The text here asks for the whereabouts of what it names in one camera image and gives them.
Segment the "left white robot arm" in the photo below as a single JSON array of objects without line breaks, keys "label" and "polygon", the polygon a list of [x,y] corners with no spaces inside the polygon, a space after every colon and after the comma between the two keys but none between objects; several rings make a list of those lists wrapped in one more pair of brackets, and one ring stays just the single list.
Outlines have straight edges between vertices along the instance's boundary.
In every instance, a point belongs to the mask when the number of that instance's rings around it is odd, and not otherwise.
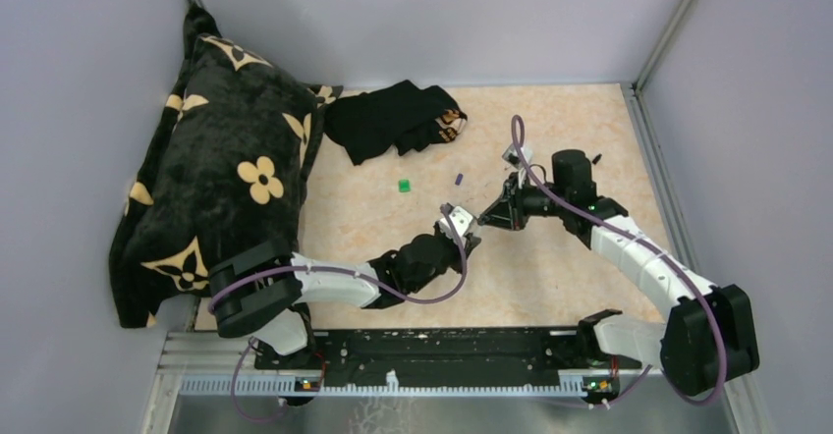
[{"label": "left white robot arm", "polygon": [[222,338],[249,337],[268,346],[292,368],[311,363],[315,353],[306,305],[338,302],[383,309],[404,301],[453,270],[467,276],[468,258],[479,245],[476,230],[458,237],[441,228],[398,250],[349,266],[290,253],[275,239],[211,269],[209,312]]}]

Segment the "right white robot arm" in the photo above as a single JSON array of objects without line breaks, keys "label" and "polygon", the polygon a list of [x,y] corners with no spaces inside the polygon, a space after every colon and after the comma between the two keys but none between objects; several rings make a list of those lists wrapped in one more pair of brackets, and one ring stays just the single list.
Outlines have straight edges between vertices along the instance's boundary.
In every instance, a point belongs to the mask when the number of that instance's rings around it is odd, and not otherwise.
[{"label": "right white robot arm", "polygon": [[524,229],[532,217],[557,217],[565,230],[613,264],[657,308],[661,323],[617,310],[580,324],[579,360],[601,367],[614,355],[662,370],[682,395],[698,396],[760,366],[750,298],[736,285],[719,287],[686,268],[651,240],[628,211],[598,194],[585,153],[566,149],[551,157],[554,179],[534,177],[524,148],[502,158],[514,167],[481,225]]}]

